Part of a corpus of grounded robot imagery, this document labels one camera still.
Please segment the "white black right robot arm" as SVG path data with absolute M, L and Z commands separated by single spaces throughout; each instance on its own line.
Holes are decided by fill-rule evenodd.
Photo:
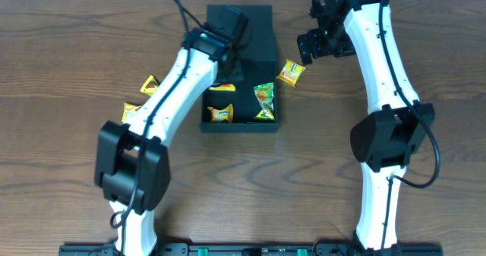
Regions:
M 362 172 L 361 213 L 347 255 L 441 255 L 439 245 L 402 244 L 396 235 L 401 185 L 424 189 L 440 172 L 440 150 L 431 131 L 434 107 L 422 103 L 407 77 L 393 34 L 390 0 L 311 0 L 317 28 L 297 38 L 301 61 L 356 55 L 367 94 L 368 114 L 350 131 Z M 434 151 L 434 171 L 425 183 L 405 178 L 412 154 L 425 138 Z

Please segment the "green yellow snack packet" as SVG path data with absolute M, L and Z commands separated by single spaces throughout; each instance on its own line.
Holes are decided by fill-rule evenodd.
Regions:
M 266 84 L 260 84 L 254 87 L 254 93 L 260 104 L 261 111 L 256 114 L 256 119 L 262 120 L 275 120 L 273 98 L 274 98 L 274 83 L 269 82 Z

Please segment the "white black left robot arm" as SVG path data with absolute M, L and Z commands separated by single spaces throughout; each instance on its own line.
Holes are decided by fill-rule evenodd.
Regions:
M 244 31 L 211 27 L 184 34 L 174 64 L 153 95 L 121 124 L 102 126 L 95 184 L 114 213 L 117 255 L 152 255 L 158 245 L 154 209 L 170 179 L 168 149 L 195 101 L 212 85 L 239 79 L 237 46 Z

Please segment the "yellow Julie's peanut butter packet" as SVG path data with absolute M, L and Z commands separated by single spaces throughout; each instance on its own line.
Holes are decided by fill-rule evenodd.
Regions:
M 232 104 L 229 104 L 224 109 L 216 109 L 212 106 L 208 106 L 210 111 L 210 121 L 212 123 L 227 122 L 232 123 L 234 118 L 234 108 Z

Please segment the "yellow orange snack packet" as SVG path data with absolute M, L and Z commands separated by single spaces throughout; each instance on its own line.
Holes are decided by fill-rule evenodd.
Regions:
M 218 85 L 218 86 L 209 87 L 209 90 L 224 91 L 224 92 L 235 92 L 236 87 L 233 84 L 221 84 L 221 85 Z

